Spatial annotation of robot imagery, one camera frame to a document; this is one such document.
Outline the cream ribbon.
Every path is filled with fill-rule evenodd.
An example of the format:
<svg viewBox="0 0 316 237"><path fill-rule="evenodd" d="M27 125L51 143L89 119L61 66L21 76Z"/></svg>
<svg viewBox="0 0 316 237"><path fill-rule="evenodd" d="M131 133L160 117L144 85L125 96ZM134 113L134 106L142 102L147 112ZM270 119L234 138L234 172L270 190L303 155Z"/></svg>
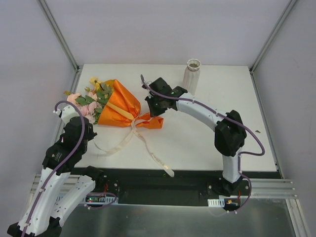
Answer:
<svg viewBox="0 0 316 237"><path fill-rule="evenodd" d="M128 169L159 169L170 177L175 172L150 148L133 120L127 128L106 128L93 140L96 160L101 167Z"/></svg>

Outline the orange wrapping paper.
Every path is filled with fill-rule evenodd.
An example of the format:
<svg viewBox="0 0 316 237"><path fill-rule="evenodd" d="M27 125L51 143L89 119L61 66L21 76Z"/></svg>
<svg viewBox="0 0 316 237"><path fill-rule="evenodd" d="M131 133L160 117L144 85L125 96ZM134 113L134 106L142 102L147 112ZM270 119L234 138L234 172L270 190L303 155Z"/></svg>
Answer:
<svg viewBox="0 0 316 237"><path fill-rule="evenodd" d="M114 90L97 121L98 125L129 127L134 122L136 127L162 128L163 118L141 113L141 103L117 79L105 83Z"/></svg>

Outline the pink yellow flower bouquet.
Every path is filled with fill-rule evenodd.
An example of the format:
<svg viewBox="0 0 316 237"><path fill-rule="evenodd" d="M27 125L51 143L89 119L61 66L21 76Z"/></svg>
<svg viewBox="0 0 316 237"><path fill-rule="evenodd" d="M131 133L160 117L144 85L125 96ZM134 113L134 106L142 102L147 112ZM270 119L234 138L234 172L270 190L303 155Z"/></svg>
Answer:
<svg viewBox="0 0 316 237"><path fill-rule="evenodd" d="M91 77L85 94L65 91L67 101L74 104L80 113L92 124L97 124L103 109L114 92L114 80L101 81L97 77Z"/></svg>

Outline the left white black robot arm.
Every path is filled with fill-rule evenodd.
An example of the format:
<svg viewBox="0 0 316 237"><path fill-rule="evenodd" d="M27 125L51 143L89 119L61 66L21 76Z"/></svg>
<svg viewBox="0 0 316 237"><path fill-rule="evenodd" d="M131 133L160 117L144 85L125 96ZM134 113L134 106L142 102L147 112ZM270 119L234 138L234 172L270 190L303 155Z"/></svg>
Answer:
<svg viewBox="0 0 316 237"><path fill-rule="evenodd" d="M104 188L104 173L93 166L84 169L75 185L57 200L61 187L97 134L88 119L73 117L64 133L46 151L39 185L23 218L8 227L12 237L58 237L65 221L90 192Z"/></svg>

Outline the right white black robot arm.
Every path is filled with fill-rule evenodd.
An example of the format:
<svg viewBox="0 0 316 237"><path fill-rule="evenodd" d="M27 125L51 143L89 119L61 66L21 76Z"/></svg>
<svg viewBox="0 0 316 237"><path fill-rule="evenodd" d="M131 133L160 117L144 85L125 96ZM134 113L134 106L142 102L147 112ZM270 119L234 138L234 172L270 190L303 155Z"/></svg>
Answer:
<svg viewBox="0 0 316 237"><path fill-rule="evenodd" d="M219 195L235 194L240 189L242 176L240 174L240 158L244 146L246 131L236 124L242 123L238 112L232 110L227 118L222 118L215 109L208 109L186 89L177 86L172 89L163 78L152 83L143 82L142 87L149 91L145 98L150 109L150 116L157 117L168 109L188 114L208 126L214 132L214 146L222 155L223 172L221 181L213 186L213 191Z"/></svg>

